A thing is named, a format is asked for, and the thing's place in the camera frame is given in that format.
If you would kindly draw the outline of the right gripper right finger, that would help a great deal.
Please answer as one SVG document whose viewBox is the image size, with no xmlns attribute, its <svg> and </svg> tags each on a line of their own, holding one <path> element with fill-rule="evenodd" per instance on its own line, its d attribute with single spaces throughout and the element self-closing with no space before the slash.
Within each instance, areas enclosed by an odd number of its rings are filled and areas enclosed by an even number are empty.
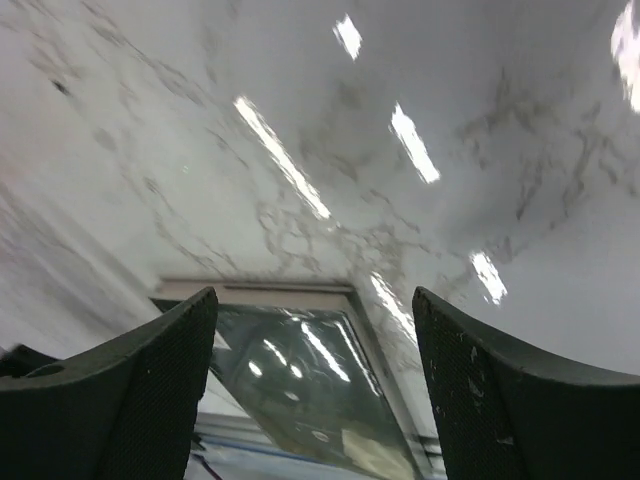
<svg viewBox="0 0 640 480">
<path fill-rule="evenodd" d="M 542 350 L 424 287 L 412 311 L 448 478 L 638 478 L 638 376 Z"/>
</svg>

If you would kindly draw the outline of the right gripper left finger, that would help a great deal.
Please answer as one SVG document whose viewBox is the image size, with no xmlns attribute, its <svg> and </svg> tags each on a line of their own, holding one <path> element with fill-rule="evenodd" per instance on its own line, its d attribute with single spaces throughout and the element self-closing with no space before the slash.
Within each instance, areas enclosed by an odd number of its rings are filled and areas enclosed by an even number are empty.
<svg viewBox="0 0 640 480">
<path fill-rule="evenodd" d="M 3 353 L 2 478 L 183 478 L 217 313 L 207 287 L 64 360 L 24 345 Z"/>
</svg>

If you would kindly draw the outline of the black book with barcode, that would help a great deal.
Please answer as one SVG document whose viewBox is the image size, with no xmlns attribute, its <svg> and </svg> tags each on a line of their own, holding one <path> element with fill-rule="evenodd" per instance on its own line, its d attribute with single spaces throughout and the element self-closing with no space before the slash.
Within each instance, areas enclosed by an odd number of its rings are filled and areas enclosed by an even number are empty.
<svg viewBox="0 0 640 480">
<path fill-rule="evenodd" d="M 191 479 L 441 479 L 346 286 L 218 282 Z"/>
</svg>

